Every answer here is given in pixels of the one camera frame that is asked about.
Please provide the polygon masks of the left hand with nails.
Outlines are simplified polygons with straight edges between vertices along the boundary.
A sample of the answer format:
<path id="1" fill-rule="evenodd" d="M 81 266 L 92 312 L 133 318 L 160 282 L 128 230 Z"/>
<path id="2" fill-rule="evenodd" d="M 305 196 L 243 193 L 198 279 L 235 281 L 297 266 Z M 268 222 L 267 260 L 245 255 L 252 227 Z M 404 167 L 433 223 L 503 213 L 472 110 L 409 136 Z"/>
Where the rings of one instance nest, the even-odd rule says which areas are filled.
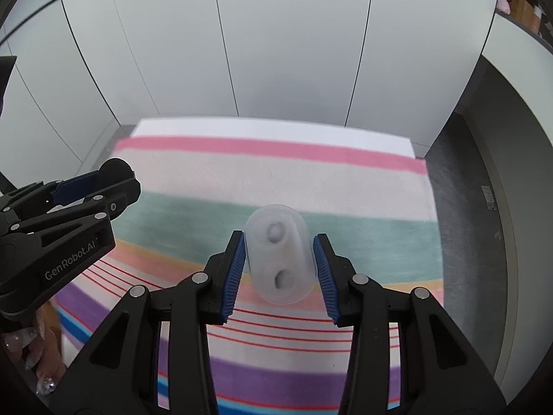
<path id="1" fill-rule="evenodd" d="M 27 378 L 35 376 L 35 394 L 49 396 L 63 378 L 67 367 L 61 353 L 59 317 L 51 303 L 37 310 L 30 326 L 1 334 L 1 345 L 15 365 L 21 365 Z"/>

